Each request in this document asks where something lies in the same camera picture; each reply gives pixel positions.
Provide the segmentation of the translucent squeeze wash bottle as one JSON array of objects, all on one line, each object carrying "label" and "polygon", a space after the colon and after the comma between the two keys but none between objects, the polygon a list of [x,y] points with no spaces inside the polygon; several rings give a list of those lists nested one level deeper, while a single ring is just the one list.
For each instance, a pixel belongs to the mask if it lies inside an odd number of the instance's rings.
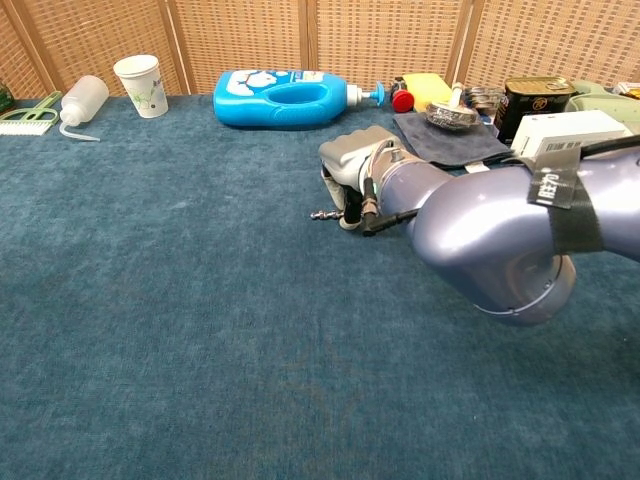
[{"label": "translucent squeeze wash bottle", "polygon": [[109,89],[102,79],[93,75],[82,76],[61,100],[59,132],[68,138],[99,142],[99,138],[70,132],[67,128],[91,121],[108,97]]}]

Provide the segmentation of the green dustpan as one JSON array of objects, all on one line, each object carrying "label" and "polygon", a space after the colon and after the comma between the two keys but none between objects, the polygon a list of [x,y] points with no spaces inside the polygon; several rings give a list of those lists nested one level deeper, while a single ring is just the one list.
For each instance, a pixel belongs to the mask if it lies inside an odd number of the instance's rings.
[{"label": "green dustpan", "polygon": [[575,80],[572,84],[575,94],[570,97],[565,112],[600,110],[630,130],[640,132],[640,100],[611,93],[588,80]]}]

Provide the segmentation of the blue table cloth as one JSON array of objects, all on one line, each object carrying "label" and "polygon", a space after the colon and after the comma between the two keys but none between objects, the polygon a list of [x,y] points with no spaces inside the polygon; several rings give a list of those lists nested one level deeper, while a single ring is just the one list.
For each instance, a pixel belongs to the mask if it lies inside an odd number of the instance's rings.
[{"label": "blue table cloth", "polygon": [[640,480],[640,265],[510,328],[343,232],[313,131],[112,98],[0,137],[0,480]]}]

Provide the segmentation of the green hand brush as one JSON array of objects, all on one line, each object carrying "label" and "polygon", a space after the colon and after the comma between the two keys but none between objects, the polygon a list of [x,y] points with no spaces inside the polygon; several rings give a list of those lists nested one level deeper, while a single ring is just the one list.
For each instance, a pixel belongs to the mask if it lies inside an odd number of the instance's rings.
[{"label": "green hand brush", "polygon": [[0,136],[41,136],[59,120],[52,106],[62,97],[54,91],[30,108],[18,108],[0,115]]}]

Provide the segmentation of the red capped small item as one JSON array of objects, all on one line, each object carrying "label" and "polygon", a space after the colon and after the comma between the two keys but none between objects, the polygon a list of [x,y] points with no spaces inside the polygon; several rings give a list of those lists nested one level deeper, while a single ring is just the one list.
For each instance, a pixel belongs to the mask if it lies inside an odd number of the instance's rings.
[{"label": "red capped small item", "polygon": [[414,107],[414,96],[408,90],[402,76],[395,77],[390,89],[390,102],[396,113],[410,112]]}]

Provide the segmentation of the black gold meat tin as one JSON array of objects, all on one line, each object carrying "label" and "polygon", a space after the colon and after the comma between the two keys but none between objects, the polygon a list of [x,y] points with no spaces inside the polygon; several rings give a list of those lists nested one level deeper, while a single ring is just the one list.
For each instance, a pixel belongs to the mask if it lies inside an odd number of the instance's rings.
[{"label": "black gold meat tin", "polygon": [[575,93],[573,84],[559,76],[507,78],[493,122],[497,139],[510,145],[524,116],[563,112]]}]

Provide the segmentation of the plain white carton box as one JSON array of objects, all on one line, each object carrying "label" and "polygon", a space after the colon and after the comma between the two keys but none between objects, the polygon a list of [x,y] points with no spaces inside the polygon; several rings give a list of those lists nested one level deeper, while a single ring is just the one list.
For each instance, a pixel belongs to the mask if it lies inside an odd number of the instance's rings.
[{"label": "plain white carton box", "polygon": [[630,135],[623,123],[600,110],[528,115],[520,122],[511,150],[517,156],[535,158]]}]

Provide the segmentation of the white paper cup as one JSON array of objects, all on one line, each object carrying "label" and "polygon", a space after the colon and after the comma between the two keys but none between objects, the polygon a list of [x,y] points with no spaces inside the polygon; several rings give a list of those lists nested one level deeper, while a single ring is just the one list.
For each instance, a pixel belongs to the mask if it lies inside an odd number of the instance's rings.
[{"label": "white paper cup", "polygon": [[129,56],[117,61],[113,70],[140,117],[157,118],[168,111],[159,60],[156,56]]}]

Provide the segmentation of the yellow sponge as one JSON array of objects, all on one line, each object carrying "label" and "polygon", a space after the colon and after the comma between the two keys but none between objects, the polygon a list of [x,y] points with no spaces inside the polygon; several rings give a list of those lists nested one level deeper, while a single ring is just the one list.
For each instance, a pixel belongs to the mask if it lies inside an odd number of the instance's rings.
[{"label": "yellow sponge", "polygon": [[414,98],[413,109],[424,112],[433,102],[447,103],[451,96],[451,88],[436,73],[408,73],[403,75],[406,89]]}]

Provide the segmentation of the woven rattan folding screen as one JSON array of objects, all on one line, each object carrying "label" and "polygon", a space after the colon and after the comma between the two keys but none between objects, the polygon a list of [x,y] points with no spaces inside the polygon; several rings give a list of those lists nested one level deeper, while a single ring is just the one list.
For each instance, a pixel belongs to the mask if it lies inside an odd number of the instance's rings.
[{"label": "woven rattan folding screen", "polygon": [[226,70],[324,70],[364,88],[415,72],[499,85],[640,82],[640,0],[0,0],[0,81],[20,99],[156,56],[171,95]]}]

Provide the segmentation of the grey folded cloth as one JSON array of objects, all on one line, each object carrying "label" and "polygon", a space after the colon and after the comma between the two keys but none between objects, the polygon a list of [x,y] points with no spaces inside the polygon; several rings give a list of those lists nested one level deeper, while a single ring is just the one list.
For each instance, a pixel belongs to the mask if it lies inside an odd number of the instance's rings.
[{"label": "grey folded cloth", "polygon": [[393,121],[402,143],[413,155],[445,171],[477,162],[498,164],[514,156],[483,123],[453,131],[431,124],[422,113],[394,114]]}]

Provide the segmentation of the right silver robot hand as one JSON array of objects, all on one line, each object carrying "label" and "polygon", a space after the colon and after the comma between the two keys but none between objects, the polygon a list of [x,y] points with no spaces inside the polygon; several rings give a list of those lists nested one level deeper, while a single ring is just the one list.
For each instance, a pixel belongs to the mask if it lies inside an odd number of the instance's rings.
[{"label": "right silver robot hand", "polygon": [[339,225],[354,230],[361,222],[361,169],[378,147],[403,147],[400,139],[379,125],[340,135],[320,145],[321,177],[338,210]]}]

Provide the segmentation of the blue detergent pump bottle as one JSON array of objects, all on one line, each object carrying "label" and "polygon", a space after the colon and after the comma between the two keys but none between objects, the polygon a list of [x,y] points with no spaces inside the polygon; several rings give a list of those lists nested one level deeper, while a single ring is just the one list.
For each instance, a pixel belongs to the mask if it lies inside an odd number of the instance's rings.
[{"label": "blue detergent pump bottle", "polygon": [[384,86],[372,91],[344,78],[314,70],[236,70],[223,73],[212,103],[217,119],[228,126],[311,129],[328,124],[364,100],[378,106]]}]

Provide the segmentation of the silver round metal object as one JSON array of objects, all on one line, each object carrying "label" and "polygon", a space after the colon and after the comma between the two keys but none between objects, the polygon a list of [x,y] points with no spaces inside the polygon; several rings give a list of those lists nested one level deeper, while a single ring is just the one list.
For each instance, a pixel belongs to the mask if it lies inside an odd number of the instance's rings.
[{"label": "silver round metal object", "polygon": [[434,102],[427,107],[425,116],[431,124],[447,130],[467,129],[479,123],[477,112],[464,105]]}]

